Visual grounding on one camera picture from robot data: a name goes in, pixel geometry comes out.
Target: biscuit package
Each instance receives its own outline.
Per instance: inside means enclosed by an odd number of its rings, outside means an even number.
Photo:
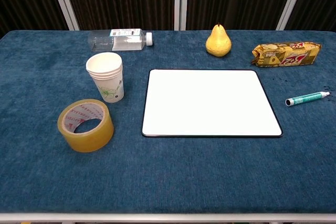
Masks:
[[[313,42],[260,44],[252,51],[258,67],[285,67],[313,64],[322,46]]]

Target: plastic water bottle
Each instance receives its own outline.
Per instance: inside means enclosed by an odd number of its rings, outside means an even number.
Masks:
[[[153,37],[141,29],[92,30],[89,45],[95,52],[141,50],[153,45]]]

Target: clear packing tape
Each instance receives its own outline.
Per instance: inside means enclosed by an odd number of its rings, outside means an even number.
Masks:
[[[79,124],[90,119],[100,119],[94,129],[74,133]],[[57,126],[72,149],[93,152],[105,146],[112,138],[114,127],[107,106],[98,100],[85,99],[67,106],[58,117]]]

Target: white board surface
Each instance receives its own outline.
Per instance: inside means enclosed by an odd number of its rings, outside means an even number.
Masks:
[[[276,119],[252,70],[151,70],[145,136],[279,137]]]

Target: tape label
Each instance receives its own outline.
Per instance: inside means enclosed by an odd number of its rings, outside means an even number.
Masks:
[[[83,103],[73,107],[64,117],[64,127],[70,131],[74,132],[75,129],[84,121],[90,119],[100,119],[102,120],[104,116],[104,110],[102,106],[94,103]]]

